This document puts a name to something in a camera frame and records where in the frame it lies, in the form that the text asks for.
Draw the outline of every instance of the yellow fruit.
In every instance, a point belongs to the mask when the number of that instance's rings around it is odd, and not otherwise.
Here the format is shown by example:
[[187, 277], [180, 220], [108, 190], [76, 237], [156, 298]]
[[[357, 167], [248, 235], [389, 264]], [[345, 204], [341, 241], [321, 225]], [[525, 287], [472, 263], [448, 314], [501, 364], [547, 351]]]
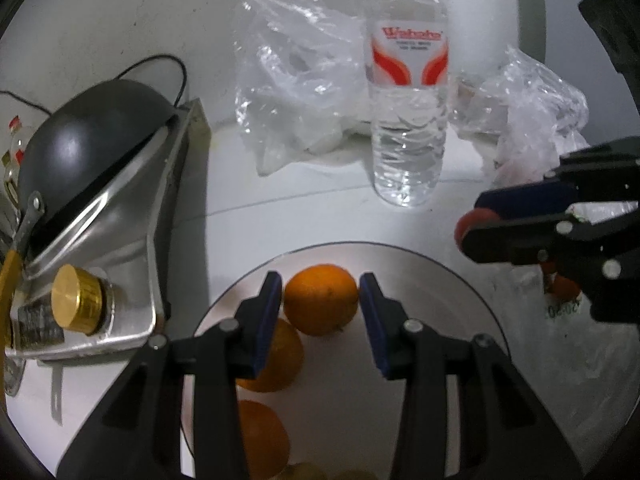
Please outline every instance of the yellow fruit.
[[254, 402], [238, 402], [240, 430], [249, 476], [252, 480], [268, 480], [281, 472], [289, 462], [289, 435], [278, 415]]
[[338, 476], [334, 476], [334, 480], [378, 480], [378, 478], [369, 471], [353, 469], [350, 471], [344, 471]]
[[318, 466], [303, 462], [286, 466], [275, 480], [327, 480], [327, 478]]
[[358, 309], [358, 286], [335, 265], [297, 273], [284, 289], [284, 313], [300, 332], [323, 336], [347, 325]]
[[283, 319], [276, 322], [267, 364], [255, 380], [238, 379], [238, 386], [252, 392], [278, 392], [289, 386], [302, 370], [305, 349], [295, 328]]

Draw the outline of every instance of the white plate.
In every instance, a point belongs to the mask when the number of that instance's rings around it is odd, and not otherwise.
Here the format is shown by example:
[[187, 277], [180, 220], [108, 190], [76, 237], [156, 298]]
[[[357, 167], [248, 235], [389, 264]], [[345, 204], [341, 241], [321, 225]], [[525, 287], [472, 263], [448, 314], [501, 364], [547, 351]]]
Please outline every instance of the white plate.
[[[488, 333], [508, 351], [494, 314], [459, 276], [440, 264], [400, 248], [345, 242], [284, 254], [241, 278], [206, 314], [196, 335], [233, 316], [240, 301], [255, 296], [269, 270], [284, 283], [297, 272], [331, 263], [359, 279], [375, 273], [383, 293], [401, 301], [407, 314], [443, 335], [471, 339]], [[324, 338], [305, 335], [305, 363], [286, 390], [256, 394], [238, 388], [241, 399], [271, 406], [291, 441], [290, 463], [313, 462], [330, 477], [363, 468], [387, 478], [398, 435], [404, 381], [385, 381], [376, 369], [360, 311], [344, 332]], [[449, 449], [447, 474], [457, 471], [460, 438], [455, 381], [449, 381]], [[182, 427], [193, 450], [193, 377], [185, 378]]]

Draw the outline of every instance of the table surface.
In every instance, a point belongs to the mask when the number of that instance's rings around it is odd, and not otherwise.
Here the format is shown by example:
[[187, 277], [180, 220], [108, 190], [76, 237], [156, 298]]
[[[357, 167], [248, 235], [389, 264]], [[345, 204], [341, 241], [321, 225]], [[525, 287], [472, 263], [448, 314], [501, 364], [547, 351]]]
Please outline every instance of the table surface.
[[[70, 97], [148, 54], [181, 54], [191, 69], [190, 96], [199, 96], [214, 134], [193, 139], [185, 165], [170, 251], [173, 336], [189, 335], [211, 303], [239, 276], [300, 247], [341, 240], [384, 242], [426, 254], [462, 275], [489, 302], [492, 270], [458, 253], [452, 230], [486, 187], [476, 149], [455, 134], [432, 202], [401, 210], [375, 196], [370, 149], [363, 139], [321, 160], [292, 164], [268, 178], [255, 174], [237, 129], [225, 124], [230, 86], [220, 68], [216, 27], [208, 17], [220, 0], [27, 0], [0, 40], [0, 86], [57, 107]], [[611, 68], [577, 11], [579, 0], [547, 0], [547, 59], [590, 98], [591, 140], [638, 130], [640, 120], [624, 81]], [[54, 16], [47, 11], [55, 3]], [[589, 66], [589, 74], [584, 70]], [[140, 79], [171, 97], [178, 73], [145, 70]], [[0, 102], [0, 123], [20, 112]], [[8, 139], [0, 138], [0, 148]], [[27, 444], [52, 471], [69, 441], [125, 365], [125, 356], [49, 366], [29, 362], [9, 414]], [[185, 473], [193, 465], [183, 443]]]

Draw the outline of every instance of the water bottle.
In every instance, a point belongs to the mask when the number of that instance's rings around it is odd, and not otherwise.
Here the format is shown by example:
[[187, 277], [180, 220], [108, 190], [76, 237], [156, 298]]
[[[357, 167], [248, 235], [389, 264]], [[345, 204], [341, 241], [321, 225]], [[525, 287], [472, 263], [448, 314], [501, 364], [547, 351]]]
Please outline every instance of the water bottle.
[[442, 170], [449, 41], [440, 0], [375, 0], [367, 9], [374, 185], [417, 206]]

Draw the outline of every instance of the gold lid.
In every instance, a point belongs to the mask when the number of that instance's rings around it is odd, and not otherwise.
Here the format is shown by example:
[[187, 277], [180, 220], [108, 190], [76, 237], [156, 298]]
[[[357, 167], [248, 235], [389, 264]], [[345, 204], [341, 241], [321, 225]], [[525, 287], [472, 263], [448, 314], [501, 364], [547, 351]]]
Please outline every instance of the gold lid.
[[72, 265], [60, 267], [53, 280], [51, 307], [62, 328], [87, 335], [95, 332], [102, 314], [100, 281]]

